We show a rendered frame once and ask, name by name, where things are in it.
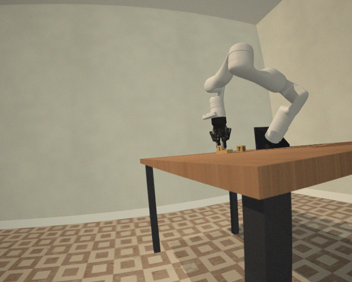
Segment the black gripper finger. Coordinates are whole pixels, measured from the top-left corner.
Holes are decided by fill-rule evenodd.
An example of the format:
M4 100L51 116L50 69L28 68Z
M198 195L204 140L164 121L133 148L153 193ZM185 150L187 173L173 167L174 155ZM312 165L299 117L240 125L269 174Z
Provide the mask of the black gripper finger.
M217 129L216 129L216 128L214 129L214 131L213 131L213 130L210 131L210 135L211 135L211 137L212 137L212 140L213 140L214 142L216 142L216 147L217 147L217 146L220 146L220 145L221 145L221 143L220 143L220 136L217 136Z
M225 129L226 129L225 135L222 135L221 128L218 128L218 131L219 131L219 134L220 134L220 137L222 140L222 149L223 150L226 149L226 141L229 140L230 133L231 133L231 128L227 128L225 126Z

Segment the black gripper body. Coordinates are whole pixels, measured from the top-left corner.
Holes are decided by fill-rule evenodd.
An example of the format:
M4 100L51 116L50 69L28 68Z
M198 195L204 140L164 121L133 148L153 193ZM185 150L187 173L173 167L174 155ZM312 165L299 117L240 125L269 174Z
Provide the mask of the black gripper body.
M211 119L213 125L213 131L217 129L217 136L220 136L218 128L221 128L222 135L225 134L226 117L215 117ZM227 126L226 126L227 127Z

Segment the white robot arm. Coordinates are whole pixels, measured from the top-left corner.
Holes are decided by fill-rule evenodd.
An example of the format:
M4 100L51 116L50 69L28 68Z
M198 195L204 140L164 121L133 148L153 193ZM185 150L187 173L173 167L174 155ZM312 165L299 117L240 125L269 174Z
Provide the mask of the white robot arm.
M254 68L254 52L251 45L237 43L233 45L215 76L206 80L204 88L208 93L218 93L210 98L211 112L202 116L203 120L226 117L224 108L225 85L233 75L254 82L263 88L283 95L290 103L289 106L280 106L265 137L272 143L279 143L286 134L294 117L301 110L308 99L309 93L274 68L265 68L260 71ZM287 82L287 83L286 83ZM281 91L282 90L282 91Z

